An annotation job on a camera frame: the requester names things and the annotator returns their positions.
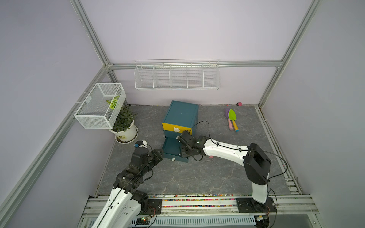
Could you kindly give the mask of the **teal bottom drawer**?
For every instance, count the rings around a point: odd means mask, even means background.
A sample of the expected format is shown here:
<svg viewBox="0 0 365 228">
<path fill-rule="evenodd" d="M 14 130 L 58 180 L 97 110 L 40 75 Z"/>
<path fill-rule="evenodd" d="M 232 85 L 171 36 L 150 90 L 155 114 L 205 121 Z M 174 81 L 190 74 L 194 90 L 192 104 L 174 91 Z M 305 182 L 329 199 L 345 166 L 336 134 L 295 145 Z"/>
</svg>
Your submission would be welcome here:
<svg viewBox="0 0 365 228">
<path fill-rule="evenodd" d="M 181 156 L 182 144 L 176 138 L 166 137 L 163 144 L 164 158 L 178 162 L 188 162 L 188 158 Z"/>
</svg>

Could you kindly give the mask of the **teal drawer cabinet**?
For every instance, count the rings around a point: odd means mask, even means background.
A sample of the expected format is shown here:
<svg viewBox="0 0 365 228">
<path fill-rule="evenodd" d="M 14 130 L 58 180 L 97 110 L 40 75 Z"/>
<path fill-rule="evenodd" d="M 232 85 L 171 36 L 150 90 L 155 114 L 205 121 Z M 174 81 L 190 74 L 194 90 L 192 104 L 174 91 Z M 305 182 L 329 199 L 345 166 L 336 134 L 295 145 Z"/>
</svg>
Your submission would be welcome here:
<svg viewBox="0 0 365 228">
<path fill-rule="evenodd" d="M 194 128 L 198 122 L 198 111 L 197 104 L 173 100 L 162 123 Z"/>
</svg>

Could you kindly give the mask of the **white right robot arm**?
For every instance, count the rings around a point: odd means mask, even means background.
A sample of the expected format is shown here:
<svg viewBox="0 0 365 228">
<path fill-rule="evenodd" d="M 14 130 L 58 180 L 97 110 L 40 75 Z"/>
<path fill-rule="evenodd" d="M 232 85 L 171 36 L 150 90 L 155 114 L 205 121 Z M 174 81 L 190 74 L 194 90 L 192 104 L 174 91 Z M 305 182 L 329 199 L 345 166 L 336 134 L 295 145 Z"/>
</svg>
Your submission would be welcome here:
<svg viewBox="0 0 365 228">
<path fill-rule="evenodd" d="M 252 200 L 264 204 L 268 199 L 268 179 L 271 159 L 255 143 L 239 146 L 214 140 L 210 137 L 193 137 L 187 131 L 178 136 L 182 152 L 188 156 L 213 156 L 235 162 L 244 167 L 252 183 Z"/>
</svg>

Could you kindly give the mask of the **teal drawer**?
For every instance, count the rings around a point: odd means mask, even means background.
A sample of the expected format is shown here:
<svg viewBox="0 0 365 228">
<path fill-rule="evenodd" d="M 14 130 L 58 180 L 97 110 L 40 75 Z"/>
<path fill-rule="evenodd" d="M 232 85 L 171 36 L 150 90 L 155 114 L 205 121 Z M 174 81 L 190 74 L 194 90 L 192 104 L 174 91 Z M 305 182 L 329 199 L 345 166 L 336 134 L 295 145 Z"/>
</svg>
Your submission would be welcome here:
<svg viewBox="0 0 365 228">
<path fill-rule="evenodd" d="M 181 156 L 182 144 L 176 138 L 166 137 L 163 144 L 164 158 L 178 162 L 188 162 L 188 158 Z"/>
<path fill-rule="evenodd" d="M 178 138 L 182 134 L 180 132 L 173 132 L 173 131 L 166 131 L 166 130 L 164 130 L 163 132 L 164 132 L 165 137 L 169 137 L 169 138 L 173 138 L 173 139 Z"/>
</svg>

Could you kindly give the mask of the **yellow top drawer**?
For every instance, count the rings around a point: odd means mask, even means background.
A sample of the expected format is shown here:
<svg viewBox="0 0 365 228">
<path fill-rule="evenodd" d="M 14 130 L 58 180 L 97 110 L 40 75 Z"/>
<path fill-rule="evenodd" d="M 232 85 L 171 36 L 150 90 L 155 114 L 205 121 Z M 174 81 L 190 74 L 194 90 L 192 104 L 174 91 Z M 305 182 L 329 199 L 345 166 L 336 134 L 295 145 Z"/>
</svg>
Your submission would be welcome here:
<svg viewBox="0 0 365 228">
<path fill-rule="evenodd" d="M 162 126 L 165 131 L 174 133 L 183 133 L 184 131 L 190 132 L 192 130 L 191 127 L 179 126 L 171 123 L 162 123 Z"/>
</svg>

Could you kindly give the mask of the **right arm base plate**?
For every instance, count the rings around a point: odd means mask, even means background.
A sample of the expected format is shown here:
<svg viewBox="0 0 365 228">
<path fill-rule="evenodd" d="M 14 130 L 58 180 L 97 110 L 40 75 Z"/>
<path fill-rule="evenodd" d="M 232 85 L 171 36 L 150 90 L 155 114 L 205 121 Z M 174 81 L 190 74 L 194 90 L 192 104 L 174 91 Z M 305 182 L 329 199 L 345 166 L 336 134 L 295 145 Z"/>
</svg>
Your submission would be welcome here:
<svg viewBox="0 0 365 228">
<path fill-rule="evenodd" d="M 253 198 L 237 198 L 237 208 L 239 213 L 265 213 L 277 212 L 276 204 L 273 198 L 267 198 L 265 203 L 255 201 Z"/>
</svg>

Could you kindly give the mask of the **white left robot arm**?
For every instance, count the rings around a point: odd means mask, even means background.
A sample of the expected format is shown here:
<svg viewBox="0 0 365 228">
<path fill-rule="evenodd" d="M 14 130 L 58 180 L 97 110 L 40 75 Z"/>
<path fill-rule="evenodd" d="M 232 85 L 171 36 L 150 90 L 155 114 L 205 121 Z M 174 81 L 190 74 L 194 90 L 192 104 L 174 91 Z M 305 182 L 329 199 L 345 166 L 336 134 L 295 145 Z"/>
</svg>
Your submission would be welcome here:
<svg viewBox="0 0 365 228">
<path fill-rule="evenodd" d="M 163 160 L 163 150 L 148 150 L 148 146 L 135 148 L 128 167 L 116 177 L 113 189 L 94 228 L 127 228 L 141 212 L 148 210 L 148 194 L 137 188 L 144 175 Z"/>
</svg>

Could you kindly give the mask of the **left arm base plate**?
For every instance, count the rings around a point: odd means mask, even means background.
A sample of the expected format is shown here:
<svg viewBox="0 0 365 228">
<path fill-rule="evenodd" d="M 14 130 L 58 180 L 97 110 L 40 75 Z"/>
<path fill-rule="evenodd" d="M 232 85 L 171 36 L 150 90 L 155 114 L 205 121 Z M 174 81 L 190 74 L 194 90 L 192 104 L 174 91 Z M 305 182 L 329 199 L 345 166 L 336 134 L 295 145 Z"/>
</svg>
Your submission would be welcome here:
<svg viewBox="0 0 365 228">
<path fill-rule="evenodd" d="M 148 199 L 142 202 L 140 215 L 160 215 L 162 211 L 161 199 Z"/>
</svg>

